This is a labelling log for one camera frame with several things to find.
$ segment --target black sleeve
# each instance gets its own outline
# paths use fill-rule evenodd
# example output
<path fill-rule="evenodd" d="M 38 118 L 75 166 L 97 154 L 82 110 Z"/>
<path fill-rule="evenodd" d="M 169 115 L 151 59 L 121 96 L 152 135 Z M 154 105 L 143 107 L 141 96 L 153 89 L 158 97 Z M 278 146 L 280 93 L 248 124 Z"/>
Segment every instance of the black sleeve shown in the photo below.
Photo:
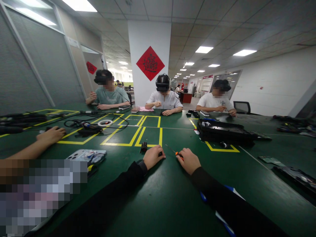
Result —
<path fill-rule="evenodd" d="M 144 180 L 139 165 L 133 162 L 126 172 L 105 186 L 71 213 L 50 236 L 98 236 L 124 207 L 131 193 Z"/>
<path fill-rule="evenodd" d="M 210 176 L 202 167 L 194 171 L 192 180 L 236 236 L 288 236 L 256 208 Z"/>

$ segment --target desk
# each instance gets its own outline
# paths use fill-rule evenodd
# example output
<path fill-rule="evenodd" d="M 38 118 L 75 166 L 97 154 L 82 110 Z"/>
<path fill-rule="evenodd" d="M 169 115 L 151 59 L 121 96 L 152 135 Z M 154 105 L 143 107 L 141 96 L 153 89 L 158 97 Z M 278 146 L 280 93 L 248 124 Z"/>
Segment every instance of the desk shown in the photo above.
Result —
<path fill-rule="evenodd" d="M 54 109 L 74 113 L 94 108 L 85 104 L 68 104 Z M 39 230 L 36 236 L 51 232 L 67 215 L 126 171 L 133 161 L 142 159 L 139 150 L 143 141 L 150 145 L 162 145 L 167 158 L 149 171 L 146 181 L 116 215 L 104 236 L 229 236 L 216 219 L 215 211 L 203 203 L 189 176 L 164 144 L 176 151 L 189 147 L 206 171 L 222 184 L 235 187 L 245 200 L 290 236 L 315 236 L 316 208 L 271 172 L 272 166 L 255 158 L 269 155 L 316 177 L 313 138 L 279 133 L 276 131 L 279 122 L 271 117 L 238 115 L 238 118 L 228 118 L 227 114 L 211 113 L 211 117 L 220 121 L 242 124 L 248 131 L 263 132 L 273 139 L 271 142 L 255 142 L 252 148 L 236 146 L 237 151 L 227 152 L 218 144 L 201 142 L 193 130 L 197 119 L 187 118 L 186 111 L 167 117 L 160 117 L 159 110 L 132 116 L 129 116 L 130 111 L 121 113 L 124 113 L 123 118 L 131 119 L 130 125 L 139 124 L 141 127 L 129 126 L 112 136 L 99 134 L 93 138 L 76 138 L 75 133 L 69 133 L 67 128 L 69 136 L 40 157 L 64 159 L 81 148 L 107 150 L 105 162 L 89 180 L 87 189 L 56 213 L 54 221 Z M 57 122 L 56 125 L 62 127 L 63 123 Z M 105 131 L 111 134 L 115 129 Z M 38 131 L 29 131 L 0 136 L 0 158 L 30 145 L 37 134 Z"/>
<path fill-rule="evenodd" d="M 192 94 L 181 92 L 180 101 L 182 103 L 191 104 Z"/>

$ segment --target screwdriver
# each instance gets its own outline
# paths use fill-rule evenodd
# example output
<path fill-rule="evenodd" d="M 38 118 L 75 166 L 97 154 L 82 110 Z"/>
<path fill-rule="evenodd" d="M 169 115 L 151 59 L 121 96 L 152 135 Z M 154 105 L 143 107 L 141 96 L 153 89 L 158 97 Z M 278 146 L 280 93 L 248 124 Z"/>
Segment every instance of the screwdriver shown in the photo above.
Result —
<path fill-rule="evenodd" d="M 179 152 L 175 152 L 174 150 L 172 150 L 174 153 L 175 153 L 175 155 L 177 156 L 180 156 L 181 157 L 181 159 L 184 161 L 184 159 L 183 159 L 183 156 L 179 153 Z"/>

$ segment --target ceiling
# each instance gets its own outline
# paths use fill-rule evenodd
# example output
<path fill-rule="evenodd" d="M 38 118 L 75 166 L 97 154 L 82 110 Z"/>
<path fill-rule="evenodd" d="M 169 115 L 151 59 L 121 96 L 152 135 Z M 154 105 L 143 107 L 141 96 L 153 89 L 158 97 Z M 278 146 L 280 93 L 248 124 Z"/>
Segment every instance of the ceiling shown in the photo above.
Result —
<path fill-rule="evenodd" d="M 172 23 L 169 77 L 195 78 L 316 45 L 315 0 L 89 0 L 97 13 L 54 2 L 102 37 L 108 68 L 121 71 L 119 61 L 131 69 L 127 20 Z M 200 46 L 214 49 L 195 53 Z M 257 52 L 233 56 L 243 49 Z M 180 72 L 186 62 L 194 65 Z"/>

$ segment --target office chair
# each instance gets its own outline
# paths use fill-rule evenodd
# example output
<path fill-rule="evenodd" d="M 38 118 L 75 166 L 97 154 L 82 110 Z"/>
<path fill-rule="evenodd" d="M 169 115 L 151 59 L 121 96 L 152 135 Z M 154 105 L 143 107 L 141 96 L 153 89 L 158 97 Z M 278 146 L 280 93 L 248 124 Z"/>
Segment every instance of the office chair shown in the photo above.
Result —
<path fill-rule="evenodd" d="M 132 106 L 132 95 L 130 93 L 127 93 L 127 96 L 129 98 L 129 102 L 131 103 L 131 106 Z"/>
<path fill-rule="evenodd" d="M 234 108 L 238 114 L 250 114 L 250 104 L 245 101 L 234 101 Z"/>

